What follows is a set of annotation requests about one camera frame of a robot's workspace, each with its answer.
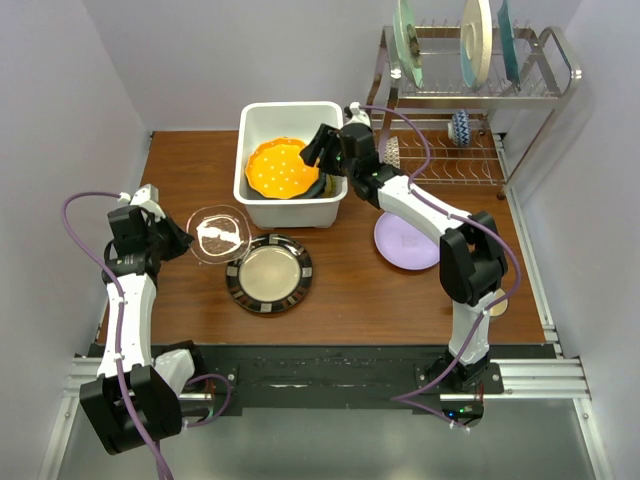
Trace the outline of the grey blue ceramic plate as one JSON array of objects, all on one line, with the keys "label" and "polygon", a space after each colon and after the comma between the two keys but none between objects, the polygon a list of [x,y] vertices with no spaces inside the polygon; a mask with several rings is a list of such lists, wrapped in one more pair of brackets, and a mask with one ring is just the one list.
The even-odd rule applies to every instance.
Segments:
[{"label": "grey blue ceramic plate", "polygon": [[312,183],[312,185],[301,195],[298,196],[299,199],[314,199],[321,197],[324,194],[324,191],[327,187],[328,176],[324,173],[321,173],[318,178]]}]

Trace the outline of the orange polka dot plate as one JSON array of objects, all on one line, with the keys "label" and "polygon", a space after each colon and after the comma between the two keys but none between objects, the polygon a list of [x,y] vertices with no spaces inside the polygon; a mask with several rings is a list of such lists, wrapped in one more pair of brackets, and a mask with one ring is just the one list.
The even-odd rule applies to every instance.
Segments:
[{"label": "orange polka dot plate", "polygon": [[297,138],[278,137],[261,143],[244,167],[249,186],[271,200],[291,200],[304,193],[321,174],[306,166],[300,151],[307,144]]}]

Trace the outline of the clear glass plate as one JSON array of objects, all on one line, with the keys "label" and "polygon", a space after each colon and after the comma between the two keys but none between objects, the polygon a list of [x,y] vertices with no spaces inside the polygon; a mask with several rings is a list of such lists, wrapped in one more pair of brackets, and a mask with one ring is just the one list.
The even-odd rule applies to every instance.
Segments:
[{"label": "clear glass plate", "polygon": [[190,250],[204,264],[226,264],[246,256],[252,234],[245,215],[231,205],[214,205],[194,211],[186,224],[193,237]]}]

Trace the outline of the black gold striped plate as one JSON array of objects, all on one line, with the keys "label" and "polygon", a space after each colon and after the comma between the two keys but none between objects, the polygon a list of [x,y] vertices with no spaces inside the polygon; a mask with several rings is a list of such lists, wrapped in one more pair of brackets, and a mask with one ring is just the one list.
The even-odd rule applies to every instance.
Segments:
[{"label": "black gold striped plate", "polygon": [[243,259],[229,262],[226,287],[242,308],[256,314],[282,313],[300,303],[312,285],[309,250],[290,236],[254,238]]}]

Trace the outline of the lavender plate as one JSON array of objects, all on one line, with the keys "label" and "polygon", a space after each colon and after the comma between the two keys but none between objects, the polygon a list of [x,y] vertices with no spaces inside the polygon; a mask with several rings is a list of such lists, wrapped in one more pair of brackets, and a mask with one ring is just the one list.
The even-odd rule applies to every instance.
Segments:
[{"label": "lavender plate", "polygon": [[389,212],[383,213],[376,222],[374,243],[386,261],[404,270],[421,271],[439,263],[437,244]]}]

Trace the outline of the woven bamboo plate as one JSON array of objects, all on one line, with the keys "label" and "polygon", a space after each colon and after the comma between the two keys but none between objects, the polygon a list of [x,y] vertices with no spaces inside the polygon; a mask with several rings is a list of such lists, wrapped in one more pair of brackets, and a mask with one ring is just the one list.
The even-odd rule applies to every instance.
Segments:
[{"label": "woven bamboo plate", "polygon": [[334,195],[335,180],[331,175],[326,176],[325,186],[320,194],[320,198],[331,198]]}]

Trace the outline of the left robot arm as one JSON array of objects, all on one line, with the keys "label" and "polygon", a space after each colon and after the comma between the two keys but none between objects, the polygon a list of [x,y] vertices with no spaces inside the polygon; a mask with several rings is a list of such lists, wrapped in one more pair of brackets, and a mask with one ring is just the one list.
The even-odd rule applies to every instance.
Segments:
[{"label": "left robot arm", "polygon": [[194,343],[151,354],[151,313],[161,264],[184,255],[193,240],[170,217],[141,206],[108,214],[113,239],[103,261],[109,295],[105,350],[95,380],[80,389],[80,403],[105,450],[119,454],[143,445],[138,429],[159,441],[182,428],[181,391],[196,392],[207,368]]}]

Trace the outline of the white plastic bin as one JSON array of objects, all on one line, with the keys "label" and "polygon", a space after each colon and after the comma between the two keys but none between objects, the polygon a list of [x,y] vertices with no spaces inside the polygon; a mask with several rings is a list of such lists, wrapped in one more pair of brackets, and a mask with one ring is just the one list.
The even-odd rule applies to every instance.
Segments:
[{"label": "white plastic bin", "polygon": [[314,199],[262,199],[244,173],[249,157],[263,143],[278,137],[310,141],[321,124],[343,125],[342,110],[329,101],[265,102],[244,107],[240,115],[233,193],[252,222],[262,229],[328,228],[336,220],[340,201],[348,191],[344,177],[331,178],[328,197]]}]

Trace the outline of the metal dish rack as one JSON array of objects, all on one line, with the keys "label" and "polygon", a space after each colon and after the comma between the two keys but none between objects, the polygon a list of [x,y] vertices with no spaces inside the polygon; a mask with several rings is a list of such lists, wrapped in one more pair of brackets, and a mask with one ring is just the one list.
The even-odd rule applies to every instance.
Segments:
[{"label": "metal dish rack", "polygon": [[[398,138],[401,168],[416,173],[417,183],[488,186],[504,196],[578,89],[582,70],[574,49],[558,27],[517,27],[521,89],[506,79],[502,51],[495,47],[487,81],[473,92],[462,79],[460,26],[420,26],[417,34],[422,89],[401,68],[392,28],[381,32],[367,100],[385,109],[374,114],[374,127],[383,142]],[[470,115],[467,148],[448,138],[448,122],[458,110]]]}]

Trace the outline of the mint plate in rack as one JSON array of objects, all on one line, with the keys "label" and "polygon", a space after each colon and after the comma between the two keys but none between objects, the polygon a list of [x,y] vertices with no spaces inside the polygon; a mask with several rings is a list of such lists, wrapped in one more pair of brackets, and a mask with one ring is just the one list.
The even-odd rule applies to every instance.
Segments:
[{"label": "mint plate in rack", "polygon": [[413,10],[407,0],[398,0],[393,16],[393,34],[401,68],[418,89],[424,87],[420,42]]}]

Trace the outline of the cream blue spiral plate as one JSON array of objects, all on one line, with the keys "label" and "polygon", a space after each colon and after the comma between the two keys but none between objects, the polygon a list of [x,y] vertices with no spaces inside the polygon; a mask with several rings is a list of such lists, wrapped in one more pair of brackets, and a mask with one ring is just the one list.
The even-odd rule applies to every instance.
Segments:
[{"label": "cream blue spiral plate", "polygon": [[478,92],[487,81],[493,47],[488,0],[467,0],[460,25],[460,63],[465,85]]}]

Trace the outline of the teal plate in rack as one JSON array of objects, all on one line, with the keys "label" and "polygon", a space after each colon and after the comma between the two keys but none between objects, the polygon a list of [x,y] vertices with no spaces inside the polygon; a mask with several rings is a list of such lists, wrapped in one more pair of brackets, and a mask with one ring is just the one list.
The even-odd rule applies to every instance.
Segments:
[{"label": "teal plate in rack", "polygon": [[520,70],[516,53],[514,29],[511,24],[509,2],[503,0],[497,13],[504,69],[506,79],[519,91],[521,89]]}]

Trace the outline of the cream ceramic mug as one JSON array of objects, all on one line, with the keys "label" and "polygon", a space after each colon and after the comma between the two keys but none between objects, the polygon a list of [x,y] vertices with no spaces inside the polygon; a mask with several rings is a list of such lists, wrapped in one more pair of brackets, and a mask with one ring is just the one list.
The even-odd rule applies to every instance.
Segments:
[{"label": "cream ceramic mug", "polygon": [[494,300],[496,301],[496,303],[490,309],[491,319],[502,316],[507,311],[509,306],[509,298],[502,288],[499,288],[495,291]]}]

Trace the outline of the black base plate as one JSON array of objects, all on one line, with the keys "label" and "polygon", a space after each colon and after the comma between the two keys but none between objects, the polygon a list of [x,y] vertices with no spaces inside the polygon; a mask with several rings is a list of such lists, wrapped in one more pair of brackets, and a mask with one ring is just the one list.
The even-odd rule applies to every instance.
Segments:
[{"label": "black base plate", "polygon": [[472,381],[447,377],[427,385],[446,366],[438,346],[285,346],[214,345],[196,348],[196,371],[227,378],[216,393],[225,397],[226,412],[240,415],[250,408],[395,409],[394,397],[416,389],[419,400],[437,408],[445,395],[486,399],[504,391],[499,366],[490,363]]}]

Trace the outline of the aluminium frame rail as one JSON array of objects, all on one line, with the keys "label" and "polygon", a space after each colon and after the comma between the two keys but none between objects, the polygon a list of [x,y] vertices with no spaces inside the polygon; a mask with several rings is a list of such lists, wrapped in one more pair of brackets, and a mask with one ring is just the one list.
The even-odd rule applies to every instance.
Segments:
[{"label": "aluminium frame rail", "polygon": [[434,479],[613,479],[578,360],[500,360],[504,392],[469,434],[449,432]]}]

